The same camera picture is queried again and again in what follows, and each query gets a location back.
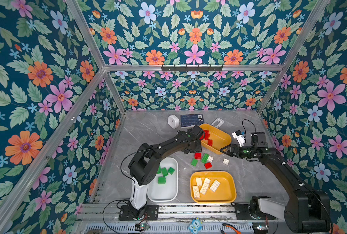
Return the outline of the white wide lego brick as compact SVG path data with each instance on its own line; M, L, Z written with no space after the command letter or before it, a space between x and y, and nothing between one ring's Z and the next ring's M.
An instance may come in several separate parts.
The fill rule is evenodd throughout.
M218 187L220 186L220 182L216 179L212 185L210 186L210 190L213 191L213 192L216 192L216 190L218 189Z

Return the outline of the cream long lego brick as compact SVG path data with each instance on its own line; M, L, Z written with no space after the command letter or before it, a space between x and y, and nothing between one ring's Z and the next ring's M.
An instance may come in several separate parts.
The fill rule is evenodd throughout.
M193 186L192 189L193 189L194 199L199 199L200 198L200 190L199 190L198 185Z

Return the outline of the large green lego plate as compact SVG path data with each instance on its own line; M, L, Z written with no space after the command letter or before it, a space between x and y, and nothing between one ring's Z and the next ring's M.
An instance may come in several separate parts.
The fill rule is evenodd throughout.
M202 155L201 162L202 162L203 164L206 164L206 163L208 162L208 160L209 160L209 154L203 154L203 155Z

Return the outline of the green small lego brick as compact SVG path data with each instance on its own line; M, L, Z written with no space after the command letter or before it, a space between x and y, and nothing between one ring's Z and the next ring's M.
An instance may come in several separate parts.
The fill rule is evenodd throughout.
M193 167L195 167L197 164L198 164L198 160L193 159L193 160L191 161L191 165L192 165Z

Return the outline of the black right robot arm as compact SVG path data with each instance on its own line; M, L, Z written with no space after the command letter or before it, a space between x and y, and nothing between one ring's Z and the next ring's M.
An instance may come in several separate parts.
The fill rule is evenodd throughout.
M286 190L289 200L282 204L266 196L252 197L248 213L253 219L272 216L285 221L293 233L324 233L332 231L329 196L305 183L288 166L281 153L269 147L263 132L250 135L250 146L243 143L229 144L220 152L230 157L252 159L267 167Z

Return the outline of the small white lego brick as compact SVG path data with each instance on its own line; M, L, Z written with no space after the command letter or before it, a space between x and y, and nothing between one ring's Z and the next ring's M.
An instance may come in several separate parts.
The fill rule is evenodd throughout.
M202 186L202 184L203 184L202 178L197 177L197 178L195 179L195 181L196 181L196 185L197 185L197 186Z

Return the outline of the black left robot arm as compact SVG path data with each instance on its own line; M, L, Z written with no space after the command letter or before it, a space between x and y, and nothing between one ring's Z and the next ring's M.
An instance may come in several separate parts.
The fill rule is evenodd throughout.
M128 164L129 175L123 174L132 181L129 201L122 206L119 220L141 219L148 215L147 192L149 184L157 175L162 160L176 152L199 153L202 151L201 140L204 138L203 129L195 125L187 131L177 131L177 134L162 143L149 145L143 143L131 155Z

